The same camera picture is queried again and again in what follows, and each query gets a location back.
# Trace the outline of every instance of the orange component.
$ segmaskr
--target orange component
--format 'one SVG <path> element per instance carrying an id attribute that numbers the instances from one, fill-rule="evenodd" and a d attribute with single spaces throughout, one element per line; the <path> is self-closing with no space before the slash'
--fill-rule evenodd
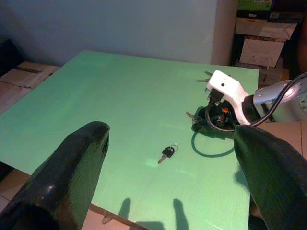
<path id="1" fill-rule="evenodd" d="M 222 112 L 223 112 L 224 114 L 227 114 L 227 113 L 229 113 L 229 110 L 228 110 L 228 108 L 223 108 L 223 109 L 222 109 Z"/>

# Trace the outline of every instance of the green table surface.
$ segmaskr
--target green table surface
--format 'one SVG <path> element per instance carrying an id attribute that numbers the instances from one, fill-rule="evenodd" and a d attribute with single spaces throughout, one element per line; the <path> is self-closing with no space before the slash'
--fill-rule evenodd
<path id="1" fill-rule="evenodd" d="M 219 69 L 250 94 L 258 71 L 83 51 L 0 115 L 0 161 L 31 174 L 71 132 L 110 125 L 92 203 L 153 230 L 246 230 L 249 191 L 233 140 L 195 137 L 207 104 L 204 72 Z M 179 151 L 158 164 L 162 150 Z"/>

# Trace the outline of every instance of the white robot part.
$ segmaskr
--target white robot part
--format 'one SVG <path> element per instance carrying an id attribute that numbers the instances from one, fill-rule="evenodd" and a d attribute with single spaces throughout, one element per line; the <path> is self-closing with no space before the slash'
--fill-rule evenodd
<path id="1" fill-rule="evenodd" d="M 240 124 L 250 125 L 250 122 L 245 118 L 242 110 L 242 102 L 244 98 L 248 96 L 248 93 L 244 91 L 241 84 L 228 76 L 227 74 L 216 70 L 211 76 L 207 89 L 216 89 L 222 93 L 223 99 L 228 101 L 234 108 L 236 118 Z"/>

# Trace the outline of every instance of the white wall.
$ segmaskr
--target white wall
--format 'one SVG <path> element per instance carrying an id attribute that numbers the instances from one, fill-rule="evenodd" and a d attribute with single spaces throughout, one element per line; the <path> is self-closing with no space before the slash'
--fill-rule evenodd
<path id="1" fill-rule="evenodd" d="M 230 64 L 238 0 L 218 0 L 215 15 L 211 64 Z"/>
<path id="2" fill-rule="evenodd" d="M 0 27 L 35 62 L 61 65 L 89 49 L 210 63 L 216 3 L 1 0 Z"/>

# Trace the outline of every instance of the electrical wire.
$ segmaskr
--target electrical wire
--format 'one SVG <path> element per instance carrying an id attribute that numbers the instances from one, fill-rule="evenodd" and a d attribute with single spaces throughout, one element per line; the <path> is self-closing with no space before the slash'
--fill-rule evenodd
<path id="1" fill-rule="evenodd" d="M 279 93 L 278 97 L 276 98 L 273 106 L 269 109 L 269 111 L 267 112 L 267 114 L 259 119 L 258 121 L 254 121 L 250 124 L 250 126 L 258 126 L 261 123 L 265 122 L 276 110 L 276 108 L 278 107 L 278 105 L 280 104 L 281 100 L 283 99 L 284 95 L 287 93 L 287 91 L 293 86 L 295 85 L 298 81 L 302 80 L 303 78 L 307 77 L 307 72 L 300 74 L 299 76 L 297 76 L 295 79 L 291 80 Z M 210 120 L 210 109 L 214 106 L 214 104 L 210 103 L 208 104 L 207 108 L 206 108 L 206 121 L 208 123 L 209 126 L 211 126 L 214 129 L 217 129 L 221 132 L 226 132 L 226 133 L 230 133 L 230 132 L 234 132 L 234 129 L 222 129 L 219 128 L 218 126 L 216 126 L 215 124 L 213 124 Z"/>

